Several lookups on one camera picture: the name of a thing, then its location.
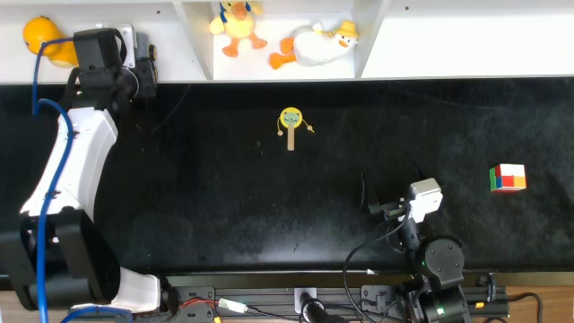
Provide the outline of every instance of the plush duck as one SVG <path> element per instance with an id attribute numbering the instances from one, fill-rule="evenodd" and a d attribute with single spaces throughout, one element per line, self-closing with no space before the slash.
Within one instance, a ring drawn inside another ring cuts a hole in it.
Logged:
<path id="1" fill-rule="evenodd" d="M 260 49 L 267 46 L 267 41 L 260 39 L 254 33 L 255 20 L 253 14 L 262 14 L 263 7 L 259 3 L 221 2 L 221 12 L 213 19 L 209 30 L 213 35 L 220 35 L 224 31 L 231 38 L 231 44 L 224 48 L 223 54 L 228 57 L 237 57 L 239 54 L 239 42 L 249 38 L 253 48 Z"/>
<path id="2" fill-rule="evenodd" d="M 28 50 L 36 55 L 39 53 L 42 43 L 65 38 L 65 35 L 57 26 L 44 16 L 34 18 L 26 23 L 23 36 Z M 78 66 L 78 57 L 75 54 L 75 47 L 72 41 L 52 44 L 44 48 L 43 54 L 48 57 L 52 64 L 58 67 Z"/>
<path id="3" fill-rule="evenodd" d="M 350 53 L 358 39 L 353 22 L 344 21 L 334 32 L 323 31 L 323 25 L 318 22 L 313 27 L 299 28 L 293 37 L 283 39 L 281 51 L 285 55 L 271 54 L 269 64 L 273 69 L 295 61 L 303 66 L 323 65 Z"/>

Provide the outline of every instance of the colorful puzzle cube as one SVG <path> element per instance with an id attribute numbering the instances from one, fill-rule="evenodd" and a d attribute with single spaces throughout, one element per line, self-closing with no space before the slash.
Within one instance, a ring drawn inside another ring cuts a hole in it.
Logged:
<path id="1" fill-rule="evenodd" d="M 516 192 L 525 188 L 524 165 L 500 164 L 491 169 L 491 192 Z"/>

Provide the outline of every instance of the green cube face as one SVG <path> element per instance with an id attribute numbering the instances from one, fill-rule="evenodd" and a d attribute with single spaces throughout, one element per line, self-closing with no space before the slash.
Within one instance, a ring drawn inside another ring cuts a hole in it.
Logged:
<path id="1" fill-rule="evenodd" d="M 491 169 L 491 191 L 496 190 L 496 171 Z"/>

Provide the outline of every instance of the white connector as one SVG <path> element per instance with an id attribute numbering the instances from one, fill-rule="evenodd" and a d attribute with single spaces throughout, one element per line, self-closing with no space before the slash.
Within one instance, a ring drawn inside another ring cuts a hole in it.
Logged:
<path id="1" fill-rule="evenodd" d="M 238 313 L 245 313 L 248 311 L 248 306 L 238 301 L 231 301 L 224 298 L 219 299 L 219 305 L 222 309 L 232 310 Z"/>

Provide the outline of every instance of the black table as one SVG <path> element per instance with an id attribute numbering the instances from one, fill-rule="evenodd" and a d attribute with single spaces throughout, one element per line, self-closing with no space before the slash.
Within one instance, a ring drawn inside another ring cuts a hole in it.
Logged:
<path id="1" fill-rule="evenodd" d="M 574 84 L 564 79 L 162 85 L 118 122 L 95 222 L 122 266 L 144 272 L 340 270 L 384 232 L 360 213 L 361 174 L 381 200 L 415 164 L 445 195 L 433 235 L 463 241 L 467 271 L 574 269 Z M 60 86 L 41 87 L 58 99 Z M 314 127 L 287 151 L 276 119 Z M 30 86 L 0 87 L 0 216 L 17 216 L 56 136 L 30 115 Z M 490 192 L 489 169 L 526 165 L 528 189 Z M 386 243 L 352 268 L 401 272 Z"/>

